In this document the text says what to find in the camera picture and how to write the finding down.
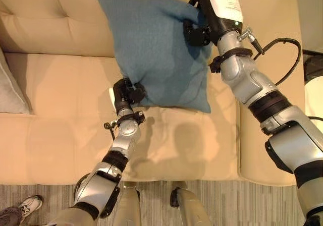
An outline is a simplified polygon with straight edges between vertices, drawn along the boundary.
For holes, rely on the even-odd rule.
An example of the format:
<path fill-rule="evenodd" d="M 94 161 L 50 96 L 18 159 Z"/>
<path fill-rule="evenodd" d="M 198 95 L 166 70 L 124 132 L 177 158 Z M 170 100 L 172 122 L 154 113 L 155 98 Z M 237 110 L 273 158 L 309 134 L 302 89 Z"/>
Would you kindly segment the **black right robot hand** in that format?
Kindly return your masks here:
<path fill-rule="evenodd" d="M 183 21 L 184 37 L 191 46 L 217 44 L 231 31 L 242 33 L 243 15 L 239 0 L 189 0 L 188 4 L 196 7 L 204 18 L 196 28 L 192 21 Z"/>

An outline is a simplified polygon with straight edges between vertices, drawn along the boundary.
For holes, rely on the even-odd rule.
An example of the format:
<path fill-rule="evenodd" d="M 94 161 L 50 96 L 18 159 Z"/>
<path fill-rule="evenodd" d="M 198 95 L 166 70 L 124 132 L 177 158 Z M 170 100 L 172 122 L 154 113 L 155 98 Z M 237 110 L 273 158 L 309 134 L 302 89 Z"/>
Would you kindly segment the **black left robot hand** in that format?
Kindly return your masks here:
<path fill-rule="evenodd" d="M 112 88 L 113 105 L 118 114 L 123 109 L 131 109 L 131 105 L 140 103 L 147 92 L 141 83 L 133 84 L 129 78 L 122 78 Z"/>

